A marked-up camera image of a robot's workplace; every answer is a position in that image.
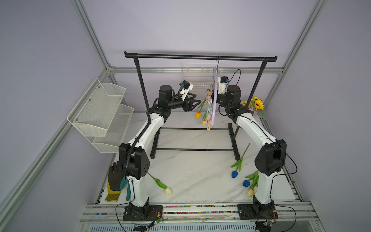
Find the purple clip hanger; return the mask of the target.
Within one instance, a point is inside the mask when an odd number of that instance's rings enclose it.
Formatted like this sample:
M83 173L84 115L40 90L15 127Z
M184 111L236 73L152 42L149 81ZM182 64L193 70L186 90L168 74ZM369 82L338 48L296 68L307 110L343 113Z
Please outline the purple clip hanger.
M210 131L211 128L214 126L214 121L215 121L216 101L217 101L217 93L218 93L217 79L218 79L219 61L220 61L220 57L218 57L217 59L217 65L213 68L211 88L206 98L208 107L206 110L205 125L207 126L208 131Z

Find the orange tulip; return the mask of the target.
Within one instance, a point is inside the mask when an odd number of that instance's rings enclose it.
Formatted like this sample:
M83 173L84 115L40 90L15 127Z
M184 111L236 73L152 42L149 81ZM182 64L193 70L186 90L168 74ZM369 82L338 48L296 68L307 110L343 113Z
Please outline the orange tulip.
M201 115L202 115L201 111L202 111L204 105L206 104L206 102L207 102L207 98L205 98L204 101L203 101L203 102L200 104L200 106L198 107L198 112L197 112L196 115L195 115L195 117L196 117L197 119L199 119L199 118L201 117Z

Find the black clothes rack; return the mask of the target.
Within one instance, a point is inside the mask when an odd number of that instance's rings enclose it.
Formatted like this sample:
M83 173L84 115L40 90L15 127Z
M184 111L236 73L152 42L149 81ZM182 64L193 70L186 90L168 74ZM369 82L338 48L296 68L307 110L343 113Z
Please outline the black clothes rack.
M140 53L128 53L125 52L126 58L132 58L135 63L135 67L138 73L140 85L142 88L143 96L145 102L148 101L146 95L146 89L143 82L142 72L140 68L139 59L146 58L146 59L181 59L181 60L217 60L220 56L211 56L211 55L167 55L167 54L140 54ZM263 74L264 69L266 68L267 63L269 62L276 62L277 57L236 57L236 56L221 56L220 61L259 61L261 62L260 70L258 72L258 76L256 81L253 85L251 93L254 94L260 78ZM158 140L159 130L155 135L155 140Z

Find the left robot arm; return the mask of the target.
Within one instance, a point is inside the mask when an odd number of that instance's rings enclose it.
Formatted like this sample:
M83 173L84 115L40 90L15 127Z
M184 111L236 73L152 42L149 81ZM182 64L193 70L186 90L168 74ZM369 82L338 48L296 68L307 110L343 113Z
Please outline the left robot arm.
M178 91L170 85L161 86L153 106L146 111L147 122L129 143L120 145L121 164L117 165L117 168L123 171L124 177L129 181L131 206L144 207L149 202L144 180L150 167L147 150L158 130L169 118L172 110L181 108L189 112L201 104L196 95L190 92L193 87L188 81L183 81Z

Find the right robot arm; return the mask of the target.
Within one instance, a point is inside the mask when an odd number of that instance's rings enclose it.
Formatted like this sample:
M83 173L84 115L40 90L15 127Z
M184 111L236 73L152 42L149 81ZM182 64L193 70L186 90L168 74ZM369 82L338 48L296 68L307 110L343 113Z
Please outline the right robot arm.
M257 123L249 112L248 106L241 104L241 90L237 85L219 84L216 96L215 102L225 108L227 116L250 136L259 149L255 157L259 182L258 192L253 200L254 205L260 208L272 206L273 178L285 165L286 142L277 140Z

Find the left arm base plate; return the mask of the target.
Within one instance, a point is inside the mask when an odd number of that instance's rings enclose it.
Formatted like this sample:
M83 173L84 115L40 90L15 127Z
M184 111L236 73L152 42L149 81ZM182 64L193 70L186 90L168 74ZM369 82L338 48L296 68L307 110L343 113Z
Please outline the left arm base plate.
M161 217L163 206L160 205L145 205L137 207L129 205L125 207L123 221L154 221Z

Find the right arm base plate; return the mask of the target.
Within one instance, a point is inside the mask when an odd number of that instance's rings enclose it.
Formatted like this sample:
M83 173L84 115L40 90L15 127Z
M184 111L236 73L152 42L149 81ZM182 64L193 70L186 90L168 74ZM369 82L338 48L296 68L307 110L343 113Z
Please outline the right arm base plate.
M278 219L275 207L272 204L254 205L254 204L240 204L237 205L238 214L241 220L253 219Z

